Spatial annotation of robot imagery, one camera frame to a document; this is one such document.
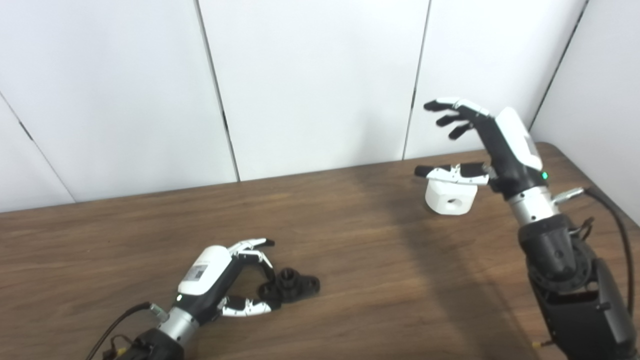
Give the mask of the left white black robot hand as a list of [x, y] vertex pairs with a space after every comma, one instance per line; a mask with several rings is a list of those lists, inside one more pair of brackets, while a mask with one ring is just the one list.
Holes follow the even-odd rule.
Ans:
[[221, 316], [251, 317], [281, 309], [281, 301], [228, 294], [242, 270], [250, 265], [261, 267], [269, 281], [275, 279], [274, 266], [259, 250], [274, 244], [267, 238], [254, 238], [229, 247], [208, 246], [180, 281], [173, 307], [186, 312], [199, 326]]

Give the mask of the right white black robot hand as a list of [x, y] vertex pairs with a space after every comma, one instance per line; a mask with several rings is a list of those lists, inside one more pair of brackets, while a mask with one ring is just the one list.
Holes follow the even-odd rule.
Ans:
[[493, 116], [480, 105], [455, 97], [436, 98], [423, 108], [434, 113], [448, 111], [436, 121], [438, 127], [462, 122], [448, 135], [453, 141], [475, 130], [490, 162], [421, 165], [414, 170], [416, 176], [459, 185], [489, 185], [506, 201], [530, 189], [548, 186], [537, 146], [514, 109], [507, 107]]

